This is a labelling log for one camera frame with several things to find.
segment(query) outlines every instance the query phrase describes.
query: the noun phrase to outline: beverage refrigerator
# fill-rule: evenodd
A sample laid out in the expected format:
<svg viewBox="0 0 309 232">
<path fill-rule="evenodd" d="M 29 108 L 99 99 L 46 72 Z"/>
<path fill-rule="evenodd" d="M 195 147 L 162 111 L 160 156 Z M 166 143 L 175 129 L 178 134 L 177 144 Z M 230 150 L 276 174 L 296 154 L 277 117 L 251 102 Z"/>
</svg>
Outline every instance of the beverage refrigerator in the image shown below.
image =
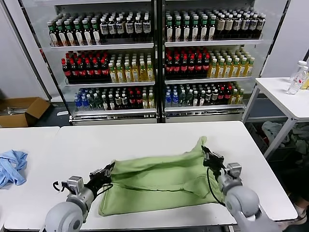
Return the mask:
<svg viewBox="0 0 309 232">
<path fill-rule="evenodd" d="M 24 39 L 38 73 L 42 79 L 52 78 L 55 83 L 69 111 L 70 122 L 73 125 L 97 125 L 240 120 L 246 100 L 252 93 L 254 78 L 263 74 L 267 57 L 278 36 L 290 1 L 5 0 L 4 2 Z M 221 15 L 225 15 L 223 20 L 227 22 L 235 21 L 239 13 L 242 21 L 247 19 L 245 13 L 249 15 L 248 28 L 251 21 L 256 20 L 256 25 L 250 33 L 243 31 L 241 24 L 239 28 L 241 32 L 238 34 L 232 30 L 228 32 L 228 26 L 222 25 L 222 21 L 218 24 L 219 20 L 215 20 L 214 34 L 209 39 L 209 32 L 213 31 L 211 16 L 215 15 L 216 19 L 221 19 Z M 184 39 L 186 16 L 189 17 L 189 30 L 187 39 Z M 204 16 L 207 16 L 206 33 L 205 36 L 201 36 L 205 32 L 202 29 Z M 23 30 L 26 24 L 19 17 L 26 19 L 24 21 L 28 23 L 30 35 L 28 33 L 25 36 L 28 29 Z M 260 27 L 262 29 L 257 32 L 258 22 L 263 19 L 264 23 Z M 129 33 L 128 22 L 132 22 L 133 35 Z M 142 33 L 138 33 L 139 23 Z M 79 35 L 76 34 L 78 31 L 76 25 L 83 30 L 80 40 Z M 105 28 L 108 30 L 107 36 L 103 32 L 104 25 L 107 26 Z M 30 43 L 30 36 L 33 36 L 35 43 Z M 38 58 L 38 51 L 43 57 L 43 65 Z M 177 72 L 182 71 L 184 54 L 194 55 L 194 58 L 192 60 L 191 56 L 187 58 L 186 71 Z M 209 57 L 208 69 L 203 72 L 199 70 L 201 62 L 199 54 L 202 57 L 202 67 L 207 66 L 204 57 Z M 220 74 L 221 69 L 226 71 L 227 66 L 233 67 L 235 55 L 239 58 L 239 65 L 242 58 L 245 57 L 248 60 L 243 65 L 243 71 L 246 70 L 247 73 L 235 76 Z M 222 66 L 220 66 L 221 57 L 219 56 L 225 59 Z M 212 58 L 218 60 L 218 66 L 216 65 L 213 75 L 208 75 L 208 70 L 212 67 Z M 228 58 L 232 59 L 231 66 L 227 64 L 227 61 L 230 61 Z M 134 59 L 136 59 L 138 72 L 136 79 L 133 78 Z M 253 67 L 251 72 L 248 72 L 250 60 L 254 63 L 251 65 Z M 193 63 L 193 71 L 189 71 L 190 62 Z M 98 63 L 101 68 L 95 69 Z M 129 81 L 123 80 L 127 78 L 126 67 L 132 76 Z M 86 73 L 84 77 L 81 76 L 83 71 Z M 207 100 L 208 86 L 211 88 L 215 86 L 218 95 L 223 96 L 224 101 L 212 100 L 213 96 Z M 173 104 L 175 95 L 183 97 L 182 87 L 188 87 L 188 91 L 185 90 L 185 102 L 188 101 L 190 89 L 193 93 L 192 99 L 189 103 L 182 104 L 181 99 L 178 98 L 178 102 L 176 100 L 176 104 Z M 171 90 L 170 102 L 166 101 L 168 88 Z M 243 101 L 225 100 L 226 95 L 233 96 L 235 88 L 238 89 L 237 100 L 239 100 L 240 90 L 243 91 Z M 84 104 L 82 97 L 83 95 L 87 97 L 90 91 L 92 91 L 90 101 Z M 105 95 L 106 101 L 102 98 L 94 101 L 94 94 L 97 91 L 97 96 Z"/>
</svg>

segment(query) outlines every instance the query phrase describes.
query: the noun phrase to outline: shelf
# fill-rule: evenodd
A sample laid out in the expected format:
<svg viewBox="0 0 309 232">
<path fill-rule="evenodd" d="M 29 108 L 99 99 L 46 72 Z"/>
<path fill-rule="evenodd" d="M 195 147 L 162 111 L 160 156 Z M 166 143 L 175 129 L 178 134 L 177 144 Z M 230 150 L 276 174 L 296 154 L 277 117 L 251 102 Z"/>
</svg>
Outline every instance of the shelf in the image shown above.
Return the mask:
<svg viewBox="0 0 309 232">
<path fill-rule="evenodd" d="M 272 40 L 213 40 L 213 41 L 165 42 L 165 47 L 271 44 L 271 43 Z"/>
<path fill-rule="evenodd" d="M 135 49 L 135 48 L 153 48 L 154 43 L 122 43 L 122 44 L 103 44 L 103 45 L 85 45 L 85 46 L 63 46 L 51 47 L 53 51 L 85 51 L 85 50 L 108 50 L 108 49 Z"/>
<path fill-rule="evenodd" d="M 130 2 L 145 2 L 151 0 L 130 0 Z M 57 6 L 57 5 L 76 5 L 76 4 L 93 4 L 93 3 L 120 3 L 127 0 L 35 0 L 39 6 Z"/>
<path fill-rule="evenodd" d="M 193 83 L 208 83 L 208 82 L 228 82 L 228 81 L 249 81 L 251 76 L 245 77 L 229 77 L 229 78 L 209 78 L 209 79 L 185 79 L 185 80 L 167 80 L 165 84 L 193 84 Z"/>
<path fill-rule="evenodd" d="M 213 110 L 237 110 L 244 109 L 244 105 L 206 105 L 206 106 L 187 106 L 187 107 L 168 107 L 165 113 L 189 113 L 196 111 L 213 111 Z"/>
<path fill-rule="evenodd" d="M 98 84 L 68 84 L 64 85 L 65 87 L 71 88 L 99 88 L 99 87 L 124 87 L 124 86 L 153 86 L 155 85 L 154 81 L 145 81 L 145 82 L 127 82 L 127 83 L 98 83 Z"/>
</svg>

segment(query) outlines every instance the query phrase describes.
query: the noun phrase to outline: cardboard box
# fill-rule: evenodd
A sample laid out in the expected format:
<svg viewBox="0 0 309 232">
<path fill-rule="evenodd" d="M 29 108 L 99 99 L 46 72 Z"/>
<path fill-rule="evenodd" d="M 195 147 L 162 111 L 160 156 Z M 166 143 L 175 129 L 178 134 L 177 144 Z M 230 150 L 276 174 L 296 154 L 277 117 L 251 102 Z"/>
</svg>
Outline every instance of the cardboard box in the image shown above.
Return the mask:
<svg viewBox="0 0 309 232">
<path fill-rule="evenodd" d="M 17 115 L 1 115 L 0 125 L 4 128 L 33 126 L 49 106 L 50 103 L 38 97 L 2 99 L 0 100 L 0 111 L 7 109 L 7 107 L 25 108 L 27 111 Z"/>
</svg>

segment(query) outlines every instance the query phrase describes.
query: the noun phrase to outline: blue cloth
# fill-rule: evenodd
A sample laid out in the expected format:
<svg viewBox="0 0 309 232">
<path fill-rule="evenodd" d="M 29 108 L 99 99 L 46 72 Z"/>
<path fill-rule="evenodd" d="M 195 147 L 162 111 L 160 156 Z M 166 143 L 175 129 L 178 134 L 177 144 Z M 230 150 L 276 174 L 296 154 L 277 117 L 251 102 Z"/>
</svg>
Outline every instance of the blue cloth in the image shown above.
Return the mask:
<svg viewBox="0 0 309 232">
<path fill-rule="evenodd" d="M 18 171 L 26 168 L 27 155 L 25 152 L 13 150 L 0 154 L 0 188 L 9 181 L 16 185 L 21 185 L 26 181 Z"/>
</svg>

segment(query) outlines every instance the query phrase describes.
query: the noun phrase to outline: black cable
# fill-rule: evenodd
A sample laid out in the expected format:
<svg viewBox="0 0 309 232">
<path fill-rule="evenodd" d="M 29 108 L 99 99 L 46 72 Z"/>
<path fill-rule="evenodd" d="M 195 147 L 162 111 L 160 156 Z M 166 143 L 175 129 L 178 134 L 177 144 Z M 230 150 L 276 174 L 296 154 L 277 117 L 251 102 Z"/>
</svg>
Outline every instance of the black cable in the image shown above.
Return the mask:
<svg viewBox="0 0 309 232">
<path fill-rule="evenodd" d="M 212 196 L 214 197 L 214 199 L 220 204 L 223 205 L 225 207 L 225 204 L 221 201 L 219 201 L 219 199 L 214 195 L 212 189 L 211 189 L 211 182 L 209 180 L 209 168 L 207 169 L 207 181 L 208 181 L 208 185 L 209 185 L 209 189 L 211 191 Z"/>
</svg>

